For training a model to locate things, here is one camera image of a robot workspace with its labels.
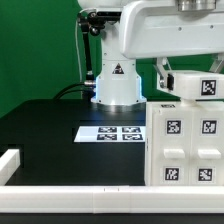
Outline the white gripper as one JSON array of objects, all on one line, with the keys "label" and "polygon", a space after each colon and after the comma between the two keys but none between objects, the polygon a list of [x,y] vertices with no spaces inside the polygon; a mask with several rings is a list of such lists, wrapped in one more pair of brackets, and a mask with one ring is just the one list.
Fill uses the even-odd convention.
[{"label": "white gripper", "polygon": [[157,58],[154,68],[162,89],[171,91],[174,76],[166,57],[218,53],[210,72],[224,68],[224,0],[215,8],[179,11],[176,0],[141,0],[127,4],[121,14],[120,52],[127,58]]}]

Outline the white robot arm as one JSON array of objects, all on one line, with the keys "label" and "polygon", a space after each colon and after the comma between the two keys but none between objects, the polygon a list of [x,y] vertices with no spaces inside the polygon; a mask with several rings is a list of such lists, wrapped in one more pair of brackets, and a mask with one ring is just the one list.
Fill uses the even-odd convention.
[{"label": "white robot arm", "polygon": [[[154,58],[157,89],[185,101],[224,98],[224,0],[77,0],[85,35],[99,35],[102,70],[92,102],[131,108],[146,102],[138,59]],[[207,72],[165,69],[170,57],[214,54]]]}]

